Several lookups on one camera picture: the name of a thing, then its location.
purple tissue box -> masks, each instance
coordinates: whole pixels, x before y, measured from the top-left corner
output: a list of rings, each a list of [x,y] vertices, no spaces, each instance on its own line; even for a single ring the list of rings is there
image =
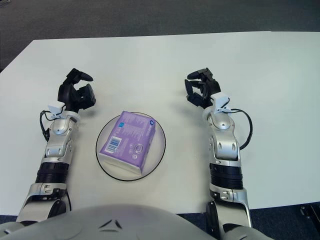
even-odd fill
[[[141,175],[155,131],[153,118],[123,111],[99,154],[107,163]]]

white plate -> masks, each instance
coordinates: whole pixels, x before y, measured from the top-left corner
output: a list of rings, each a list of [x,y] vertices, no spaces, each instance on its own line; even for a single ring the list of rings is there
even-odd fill
[[[149,115],[144,113],[140,113],[140,112],[134,112],[134,113],[150,117]],[[142,179],[147,175],[151,174],[157,168],[157,166],[159,165],[159,163],[161,162],[165,154],[165,150],[166,150],[165,132],[160,126],[160,124],[156,121],[155,133],[152,139],[149,153],[146,156],[145,164],[142,170],[142,175],[137,175],[131,171],[125,170],[123,168],[120,168],[118,166],[105,162],[103,157],[100,154],[98,154],[102,149],[102,147],[104,146],[104,144],[106,143],[106,141],[108,140],[108,137],[112,129],[114,128],[117,120],[119,119],[119,117],[120,115],[111,119],[101,130],[95,145],[96,158],[102,170],[114,179],[117,179],[120,181],[126,181],[126,182]]]

